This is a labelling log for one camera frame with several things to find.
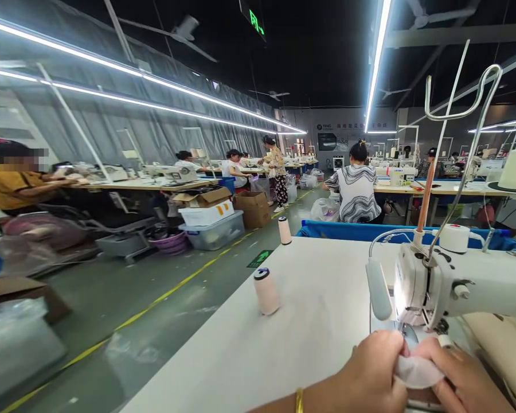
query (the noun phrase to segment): hand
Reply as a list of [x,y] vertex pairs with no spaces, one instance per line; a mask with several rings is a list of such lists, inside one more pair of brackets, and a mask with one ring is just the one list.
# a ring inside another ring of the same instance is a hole
[[448,413],[515,413],[482,363],[462,349],[443,349],[436,337],[428,337],[412,356],[432,360],[454,385],[455,391],[445,380],[432,387]]
[[354,347],[342,370],[304,391],[305,411],[402,413],[407,388],[394,376],[400,354],[409,355],[400,332],[372,333]]

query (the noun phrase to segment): epoxy floor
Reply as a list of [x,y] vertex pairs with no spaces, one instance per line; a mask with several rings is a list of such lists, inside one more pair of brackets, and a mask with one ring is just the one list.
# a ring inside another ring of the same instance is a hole
[[[299,199],[281,214],[287,216],[293,235],[301,221],[309,219],[314,201],[328,195],[320,186],[298,190]],[[253,269],[247,265],[262,250],[274,250],[279,243],[274,219],[239,244],[218,251],[190,250],[173,258],[154,254],[133,266],[101,256],[51,276],[45,281],[73,310],[54,326],[68,354],[55,374],[43,373],[1,400],[0,412],[43,383],[49,384],[14,411],[119,411],[250,276]],[[169,291],[170,295],[123,326]],[[57,373],[63,364],[109,337],[95,351]]]

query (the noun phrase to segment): ceiling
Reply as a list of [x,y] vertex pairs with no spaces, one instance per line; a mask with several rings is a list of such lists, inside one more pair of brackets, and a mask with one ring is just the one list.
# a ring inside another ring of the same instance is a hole
[[[103,22],[111,23],[103,0],[63,0],[67,4]],[[516,0],[420,0],[428,14],[441,13],[477,5],[474,15],[464,21],[431,23],[415,30],[419,42],[430,38],[431,44],[405,45],[388,48],[381,61],[377,90],[405,89],[382,100],[377,92],[376,104],[391,108],[422,106],[426,75],[433,76],[432,104],[449,97],[466,39],[453,41],[438,50],[439,43],[458,32],[450,29],[459,24],[463,28],[492,26],[488,32],[474,33],[473,44],[459,81],[459,88],[475,82],[483,70],[493,63],[504,63],[516,55]],[[213,63],[187,46],[144,29],[123,25],[125,33],[165,54],[173,54],[191,69],[225,83],[241,92],[253,95],[260,92],[289,92],[280,103],[269,96],[259,95],[262,102],[273,106],[364,106],[369,88],[369,48],[373,42],[370,30],[375,18],[376,2],[371,0],[246,0],[263,22],[267,42],[264,42],[239,10],[238,0],[158,1],[158,14],[153,0],[139,0],[134,7],[131,0],[111,0],[119,17],[165,30],[178,25],[187,14],[200,21],[193,32],[194,44],[219,62]],[[414,16],[406,0],[393,0],[387,39],[396,34],[407,35]],[[431,29],[444,29],[441,33]],[[484,41],[486,34],[504,42]],[[438,50],[439,56],[431,59]],[[431,59],[432,64],[424,69]],[[516,91],[516,69],[504,75],[498,95]],[[459,102],[468,104],[473,95]],[[516,104],[516,93],[495,98],[494,103]]]

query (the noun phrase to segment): gray curtain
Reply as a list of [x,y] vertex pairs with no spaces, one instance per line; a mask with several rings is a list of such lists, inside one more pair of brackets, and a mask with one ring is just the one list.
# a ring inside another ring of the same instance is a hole
[[[0,17],[102,56],[125,61],[112,27],[58,0],[0,0]],[[259,109],[265,116],[273,117],[272,107],[223,84],[216,89],[212,80],[204,75],[196,76],[181,63],[135,39],[128,38],[128,41],[134,56],[148,63],[153,74],[251,111]],[[106,92],[128,95],[140,100],[157,102],[163,106],[198,112],[267,130],[276,128],[271,123],[238,111],[0,33],[0,60],[6,59],[25,60],[28,67],[22,70],[41,76],[36,68],[36,62],[39,61],[54,80],[93,89],[102,88]],[[13,91],[59,159],[93,162],[80,134],[49,87],[31,85],[13,88]],[[138,150],[146,162],[172,163],[175,161],[176,152],[202,147],[197,138],[198,134],[184,130],[184,127],[201,128],[205,146],[212,158],[223,159],[225,152],[233,147],[254,156],[264,154],[260,142],[264,133],[261,132],[64,89],[61,90],[61,94],[105,163],[130,164],[130,161],[123,157],[122,151],[130,150],[132,146],[126,133],[118,132],[124,129],[127,129],[136,141]]]

